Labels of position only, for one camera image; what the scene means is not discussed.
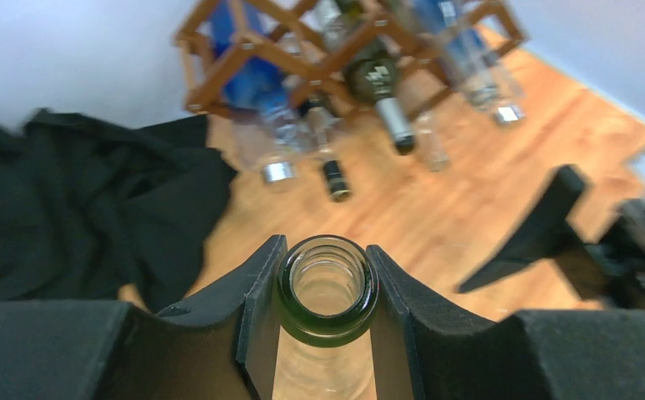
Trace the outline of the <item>clear bottle with dark label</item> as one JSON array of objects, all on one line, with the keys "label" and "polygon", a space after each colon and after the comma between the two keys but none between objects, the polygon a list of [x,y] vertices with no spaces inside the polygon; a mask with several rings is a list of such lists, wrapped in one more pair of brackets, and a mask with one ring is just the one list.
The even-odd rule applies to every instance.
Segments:
[{"label": "clear bottle with dark label", "polygon": [[378,273],[355,242],[309,237],[279,264],[274,304],[281,318],[273,398],[374,399],[369,328]]}]

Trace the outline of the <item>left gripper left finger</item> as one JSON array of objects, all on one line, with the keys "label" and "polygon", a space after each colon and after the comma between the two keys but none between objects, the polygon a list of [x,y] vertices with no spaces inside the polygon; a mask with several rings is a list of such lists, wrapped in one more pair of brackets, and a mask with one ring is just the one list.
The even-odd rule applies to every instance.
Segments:
[{"label": "left gripper left finger", "polygon": [[0,302],[0,399],[269,399],[279,318],[270,237],[152,314],[119,301]]}]

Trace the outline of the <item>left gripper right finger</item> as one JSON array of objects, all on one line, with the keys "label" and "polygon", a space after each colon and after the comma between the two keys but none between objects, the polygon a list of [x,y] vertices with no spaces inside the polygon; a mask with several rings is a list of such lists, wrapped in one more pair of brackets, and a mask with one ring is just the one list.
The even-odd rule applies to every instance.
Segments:
[{"label": "left gripper right finger", "polygon": [[645,399],[645,311],[521,310],[493,322],[379,246],[371,326],[380,399]]}]

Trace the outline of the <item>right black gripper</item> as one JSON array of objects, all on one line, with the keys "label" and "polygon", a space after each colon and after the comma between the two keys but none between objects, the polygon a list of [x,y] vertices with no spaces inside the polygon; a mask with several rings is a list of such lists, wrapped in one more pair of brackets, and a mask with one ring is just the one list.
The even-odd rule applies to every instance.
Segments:
[{"label": "right black gripper", "polygon": [[[544,192],[505,243],[456,286],[470,293],[550,258],[566,236],[567,218],[587,183],[573,164],[552,170]],[[583,300],[606,307],[645,309],[645,201],[630,199],[596,242],[565,252],[565,277]]]}]

